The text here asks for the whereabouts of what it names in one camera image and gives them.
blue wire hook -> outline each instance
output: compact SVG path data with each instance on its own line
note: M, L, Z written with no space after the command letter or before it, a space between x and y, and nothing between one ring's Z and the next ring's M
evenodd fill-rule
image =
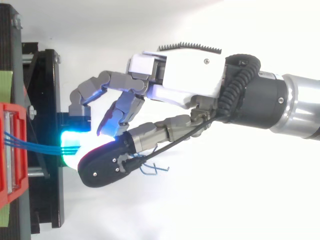
M157 147L158 146L155 146L155 148L153 149L152 152L155 152L157 150ZM142 157L142 155L140 153L137 153L137 156L138 157ZM170 169L170 167L168 167L168 168L157 167L155 163L153 163L153 166L150 166L150 165L148 165L146 163L143 163L142 165L147 167L147 168L154 169L154 173L147 173L147 172L143 171L142 167L140 167L140 171L142 172L142 174L147 175L147 176L156 176L156 175L158 175L158 170L168 172L169 169Z

metal rod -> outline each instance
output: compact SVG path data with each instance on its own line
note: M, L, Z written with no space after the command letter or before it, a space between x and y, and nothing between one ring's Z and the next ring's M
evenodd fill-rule
M33 54L23 54L22 55L22 64L30 64L33 57L34 57Z
M9 111L4 112L4 131L7 133L13 133L13 114ZM6 164L6 182L7 182L7 193L10 194L15 186L15 156L11 146L5 146L5 164Z
M28 177L34 178L34 177L44 177L44 172L42 171L41 167L39 166L31 166L28 167Z

glowing cyan light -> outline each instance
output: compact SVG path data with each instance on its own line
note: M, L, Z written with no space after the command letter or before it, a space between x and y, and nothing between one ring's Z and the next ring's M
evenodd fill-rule
M61 134L61 147L80 146L80 148L75 155L63 155L63 161L68 167L78 171L78 163L84 155L114 140L113 137L108 135L97 136L94 131L64 131Z

black cylindrical joint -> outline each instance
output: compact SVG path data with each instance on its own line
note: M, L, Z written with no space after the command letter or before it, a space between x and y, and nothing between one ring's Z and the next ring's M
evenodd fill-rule
M224 83L228 84L228 77L234 76L239 71L241 71L240 66L228 65ZM229 123L269 129L284 113L287 98L285 81L276 79L272 73L260 72L246 86Z

red holder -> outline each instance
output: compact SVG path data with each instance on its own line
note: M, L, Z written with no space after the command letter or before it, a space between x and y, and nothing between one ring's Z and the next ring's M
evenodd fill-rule
M27 141L26 109L20 105L0 103L0 208L21 196L29 187L27 150L13 148L14 174L12 192L8 193L7 161L5 152L5 113L12 114L13 134L22 141Z

